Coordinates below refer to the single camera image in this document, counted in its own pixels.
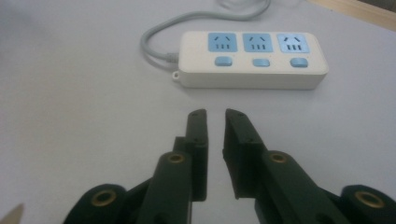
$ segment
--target power strip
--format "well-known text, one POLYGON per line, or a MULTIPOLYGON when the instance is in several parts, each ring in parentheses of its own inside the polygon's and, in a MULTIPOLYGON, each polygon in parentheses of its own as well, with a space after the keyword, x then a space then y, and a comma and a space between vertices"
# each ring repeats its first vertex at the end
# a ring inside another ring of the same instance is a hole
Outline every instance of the power strip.
POLYGON ((187 32, 173 80, 189 88, 312 90, 328 71, 308 33, 187 32))

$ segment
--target blue switch button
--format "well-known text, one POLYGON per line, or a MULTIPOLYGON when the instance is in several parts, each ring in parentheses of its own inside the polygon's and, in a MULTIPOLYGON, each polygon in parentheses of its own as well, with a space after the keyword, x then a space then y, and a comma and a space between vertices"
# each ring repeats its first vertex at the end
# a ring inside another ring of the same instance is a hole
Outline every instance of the blue switch button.
POLYGON ((233 59, 228 56, 219 56, 215 60, 216 66, 231 66, 233 65, 233 59))
POLYGON ((268 67, 270 61, 268 59, 253 59, 253 65, 256 67, 268 67))
POLYGON ((307 67, 308 66, 308 60, 305 58, 292 58, 290 60, 290 64, 293 67, 307 67))

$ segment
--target power cord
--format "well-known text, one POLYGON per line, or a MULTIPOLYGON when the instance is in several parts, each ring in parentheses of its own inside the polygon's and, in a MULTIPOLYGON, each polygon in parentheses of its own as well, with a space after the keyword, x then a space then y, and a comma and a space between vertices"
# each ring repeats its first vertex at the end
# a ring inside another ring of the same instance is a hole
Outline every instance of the power cord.
POLYGON ((235 14, 211 12, 211 11, 194 11, 194 12, 185 13, 147 30, 145 33, 143 33, 142 37, 140 38, 140 46, 143 51, 145 51, 148 55, 154 58, 165 60, 169 63, 178 63, 178 53, 157 52, 149 47, 149 39, 163 29, 166 29, 172 25, 188 20, 211 18, 211 19, 226 20, 226 21, 249 21, 261 15, 265 10, 267 10, 270 4, 271 4, 271 0, 264 0, 264 4, 261 7, 259 7, 256 11, 246 15, 235 15, 235 14))

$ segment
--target white surface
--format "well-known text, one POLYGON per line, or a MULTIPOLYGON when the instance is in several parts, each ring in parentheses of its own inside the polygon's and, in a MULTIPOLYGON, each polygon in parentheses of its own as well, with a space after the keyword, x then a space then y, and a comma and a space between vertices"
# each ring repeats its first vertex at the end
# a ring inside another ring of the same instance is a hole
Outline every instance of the white surface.
POLYGON ((304 36, 309 52, 283 53, 277 41, 280 33, 264 33, 270 36, 267 41, 272 42, 271 52, 244 51, 243 34, 254 32, 231 32, 236 38, 236 52, 209 51, 208 33, 211 32, 187 32, 181 38, 178 72, 174 80, 185 87, 312 90, 329 71, 320 45, 311 34, 300 34, 304 36), (224 56, 231 58, 233 64, 215 65, 216 58, 224 56), (290 60, 293 58, 307 59, 308 66, 292 67, 290 60), (267 59, 270 65, 254 66, 253 59, 267 59))
POLYGON ((253 201, 233 198, 221 156, 229 107, 319 186, 338 194, 364 184, 396 199, 396 33, 289 0, 252 22, 188 21, 152 46, 177 50, 189 30, 294 30, 318 38, 331 70, 314 91, 184 89, 170 78, 177 69, 144 58, 138 41, 197 9, 220 10, 212 0, 0 0, 0 216, 24 203, 21 223, 62 223, 86 190, 141 183, 199 108, 208 197, 192 223, 258 223, 253 201))

